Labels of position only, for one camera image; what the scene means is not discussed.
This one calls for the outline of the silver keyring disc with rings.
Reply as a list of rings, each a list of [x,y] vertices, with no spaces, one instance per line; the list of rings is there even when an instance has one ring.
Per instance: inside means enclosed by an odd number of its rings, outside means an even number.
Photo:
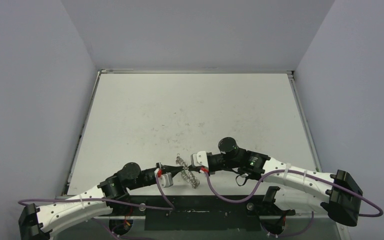
[[[200,185],[200,181],[191,171],[189,171],[189,165],[179,154],[176,156],[175,163],[182,167],[182,170],[180,171],[182,179],[189,183],[193,189],[197,189]]]

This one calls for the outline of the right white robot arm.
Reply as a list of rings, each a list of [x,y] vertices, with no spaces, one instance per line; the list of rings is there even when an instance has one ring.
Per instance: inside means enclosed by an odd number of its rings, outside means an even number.
[[[302,210],[327,214],[333,221],[355,227],[358,223],[363,191],[350,173],[307,170],[275,158],[240,148],[232,137],[218,143],[219,154],[199,151],[191,155],[190,170],[205,169],[234,172],[248,180],[285,186],[263,199],[262,207],[270,215],[283,210]]]

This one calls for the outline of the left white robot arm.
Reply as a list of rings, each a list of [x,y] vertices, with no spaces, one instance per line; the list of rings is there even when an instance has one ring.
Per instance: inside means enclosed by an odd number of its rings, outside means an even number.
[[[124,215],[129,207],[172,211],[175,207],[150,206],[132,203],[130,190],[156,185],[159,189],[173,185],[173,177],[182,172],[182,166],[157,163],[155,167],[141,169],[129,162],[98,185],[67,199],[42,200],[39,206],[35,199],[20,200],[24,208],[18,219],[20,237],[23,240],[49,240],[59,232],[94,217]]]

